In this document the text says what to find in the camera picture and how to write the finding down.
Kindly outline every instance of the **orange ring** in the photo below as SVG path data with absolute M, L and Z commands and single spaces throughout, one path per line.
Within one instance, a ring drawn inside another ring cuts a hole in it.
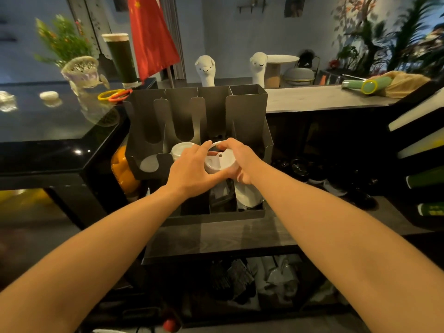
M 117 92 L 108 98 L 109 102 L 121 102 L 125 100 L 130 94 L 133 93 L 133 89 L 127 89 Z

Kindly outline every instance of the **round side table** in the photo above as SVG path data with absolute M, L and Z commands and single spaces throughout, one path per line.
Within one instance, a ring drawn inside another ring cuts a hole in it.
M 299 57 L 292 55 L 267 55 L 265 69 L 265 89 L 278 88 L 281 83 L 281 64 L 299 61 Z

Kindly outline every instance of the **wall shelf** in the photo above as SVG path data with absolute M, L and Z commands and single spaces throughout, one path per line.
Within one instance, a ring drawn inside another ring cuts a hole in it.
M 253 12 L 253 8 L 262 8 L 262 13 L 264 12 L 265 7 L 267 6 L 267 3 L 265 0 L 262 1 L 262 5 L 259 3 L 253 5 L 245 5 L 245 6 L 237 6 L 239 8 L 239 14 L 242 12 L 242 8 L 250 8 L 250 13 Z

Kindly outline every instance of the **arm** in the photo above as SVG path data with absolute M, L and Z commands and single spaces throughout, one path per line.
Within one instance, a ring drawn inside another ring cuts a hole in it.
M 238 180 L 262 193 L 310 260 L 372 332 L 441 332 L 444 273 L 368 213 L 269 166 L 237 140 Z
M 0 332 L 73 332 L 164 220 L 228 177 L 205 172 L 210 146 L 183 151 L 165 186 L 70 238 L 9 285 L 0 293 Z

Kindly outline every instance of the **red flag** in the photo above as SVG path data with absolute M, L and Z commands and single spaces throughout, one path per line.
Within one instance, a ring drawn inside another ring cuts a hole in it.
M 128 9 L 137 69 L 144 81 L 180 58 L 156 0 L 128 0 Z

